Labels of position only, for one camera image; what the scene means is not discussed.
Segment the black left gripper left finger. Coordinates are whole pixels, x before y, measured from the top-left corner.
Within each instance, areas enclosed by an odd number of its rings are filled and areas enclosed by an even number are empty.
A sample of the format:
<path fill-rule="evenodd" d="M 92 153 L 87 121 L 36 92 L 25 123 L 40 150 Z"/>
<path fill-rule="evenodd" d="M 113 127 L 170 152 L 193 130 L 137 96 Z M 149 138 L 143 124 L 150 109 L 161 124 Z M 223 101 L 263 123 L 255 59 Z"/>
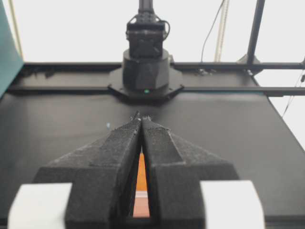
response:
<path fill-rule="evenodd" d="M 65 154 L 20 186 L 10 229 L 108 229 L 132 214 L 141 150 L 139 112 L 107 136 Z"/>

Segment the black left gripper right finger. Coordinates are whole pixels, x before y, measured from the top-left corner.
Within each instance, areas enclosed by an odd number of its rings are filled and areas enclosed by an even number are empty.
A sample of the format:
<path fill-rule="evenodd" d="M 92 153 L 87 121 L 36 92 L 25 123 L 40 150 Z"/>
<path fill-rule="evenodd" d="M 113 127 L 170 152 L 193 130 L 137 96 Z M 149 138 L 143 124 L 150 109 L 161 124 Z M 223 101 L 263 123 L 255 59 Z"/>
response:
<path fill-rule="evenodd" d="M 264 228 L 255 186 L 231 162 L 149 119 L 142 133 L 150 214 L 162 228 Z"/>

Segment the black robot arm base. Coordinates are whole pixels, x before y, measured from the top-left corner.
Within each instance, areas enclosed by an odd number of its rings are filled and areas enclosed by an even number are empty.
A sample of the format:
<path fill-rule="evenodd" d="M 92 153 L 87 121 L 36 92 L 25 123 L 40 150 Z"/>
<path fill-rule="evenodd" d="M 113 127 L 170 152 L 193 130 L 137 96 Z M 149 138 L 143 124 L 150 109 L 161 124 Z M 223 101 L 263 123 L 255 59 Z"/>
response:
<path fill-rule="evenodd" d="M 127 23 L 129 48 L 122 66 L 110 72 L 109 90 L 131 100 L 165 100 L 183 88 L 183 74 L 171 67 L 163 48 L 170 25 L 154 12 L 153 1 L 141 0 L 138 13 Z"/>

